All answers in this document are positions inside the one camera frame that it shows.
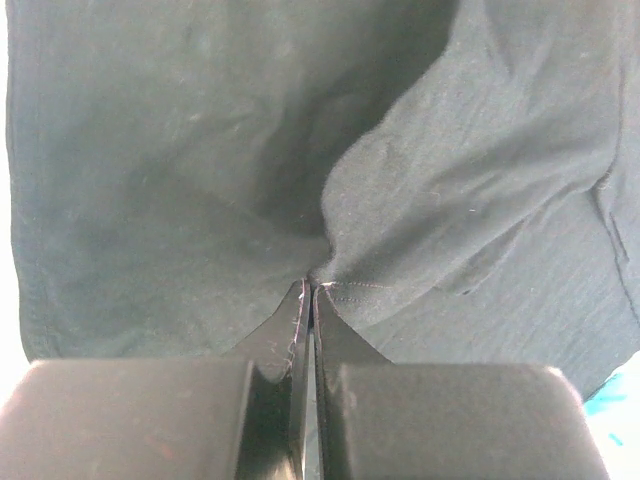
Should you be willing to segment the black t-shirt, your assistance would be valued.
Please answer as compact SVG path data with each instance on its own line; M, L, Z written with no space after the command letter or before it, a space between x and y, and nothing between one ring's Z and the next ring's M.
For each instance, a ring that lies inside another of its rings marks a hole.
M7 14L29 359L219 354L303 277L398 362L637 352L637 2Z

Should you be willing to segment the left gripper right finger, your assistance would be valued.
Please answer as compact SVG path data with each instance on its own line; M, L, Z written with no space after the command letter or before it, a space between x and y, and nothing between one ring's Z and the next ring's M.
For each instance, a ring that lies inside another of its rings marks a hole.
M320 473L323 479L348 479L341 372L360 366L389 366L391 361L344 321L327 285L314 290L312 320Z

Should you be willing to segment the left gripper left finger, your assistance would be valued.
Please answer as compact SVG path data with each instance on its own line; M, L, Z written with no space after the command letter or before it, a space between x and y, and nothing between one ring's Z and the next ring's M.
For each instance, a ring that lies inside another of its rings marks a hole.
M221 479L302 479L311 286L294 282L275 311L223 354L244 365L237 434Z

